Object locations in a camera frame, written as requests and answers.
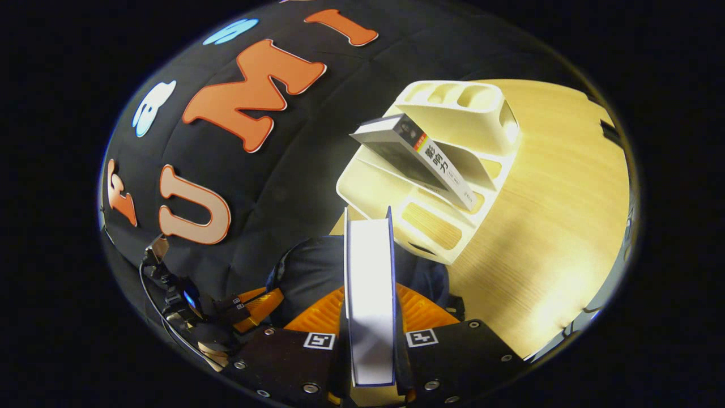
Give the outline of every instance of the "letter m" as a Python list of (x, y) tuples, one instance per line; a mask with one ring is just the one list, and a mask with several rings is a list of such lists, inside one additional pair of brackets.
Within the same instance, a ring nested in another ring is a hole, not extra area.
[(322, 62), (308, 62), (265, 39), (252, 44), (236, 57), (242, 82), (205, 86), (186, 106), (183, 122), (196, 119), (214, 123), (244, 142), (244, 150), (256, 152), (267, 139), (274, 121), (269, 116), (254, 119), (240, 110), (285, 110), (284, 100), (272, 78), (286, 86), (290, 95), (310, 87), (327, 70)]

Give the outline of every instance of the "wooden table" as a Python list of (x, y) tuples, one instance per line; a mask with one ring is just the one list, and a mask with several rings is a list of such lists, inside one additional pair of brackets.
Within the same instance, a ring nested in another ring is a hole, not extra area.
[[(594, 297), (620, 249), (629, 207), (623, 150), (606, 111), (551, 83), (477, 81), (503, 91), (521, 126), (493, 208), (453, 265), (450, 291), (519, 356), (545, 346)], [(351, 219), (364, 219), (348, 206)], [(331, 234), (342, 234), (340, 218)]]

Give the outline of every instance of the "black background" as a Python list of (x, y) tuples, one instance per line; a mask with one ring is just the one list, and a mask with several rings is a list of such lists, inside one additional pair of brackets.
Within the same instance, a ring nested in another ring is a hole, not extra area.
[[(713, 121), (721, 117), (718, 14), (693, 1), (545, 3), (482, 7), (578, 65), (621, 114), (645, 170), (645, 245), (590, 330), (477, 406), (715, 406), (725, 343), (714, 309), (722, 239), (711, 218), (713, 203), (722, 208), (710, 161), (722, 145)], [(17, 163), (11, 180), (21, 186), (6, 189), (17, 262), (6, 270), (10, 401), (254, 405), (180, 359), (131, 311), (100, 253), (94, 216), (104, 149), (131, 94), (190, 41), (255, 4), (7, 7), (9, 82), (19, 91), (6, 101), (7, 162)]]

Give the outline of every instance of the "organizer compartment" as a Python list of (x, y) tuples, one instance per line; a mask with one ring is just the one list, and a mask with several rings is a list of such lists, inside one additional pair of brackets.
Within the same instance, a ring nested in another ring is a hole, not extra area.
[[(450, 265), (481, 226), (508, 176), (520, 144), (518, 124), (500, 89), (484, 83), (412, 83), (384, 116), (401, 112), (436, 142), (471, 186), (473, 209), (406, 178), (362, 145), (339, 177), (337, 192), (368, 219), (384, 218), (390, 205), (395, 242), (417, 256)], [(498, 133), (492, 136), (491, 129)], [(513, 142), (495, 148), (501, 139)]]

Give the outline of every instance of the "book cover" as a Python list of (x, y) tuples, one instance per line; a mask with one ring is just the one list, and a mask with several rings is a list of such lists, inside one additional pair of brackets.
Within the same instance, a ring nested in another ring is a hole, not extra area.
[(405, 114), (365, 122), (350, 134), (411, 181), (460, 207), (475, 205), (473, 190), (443, 150)]

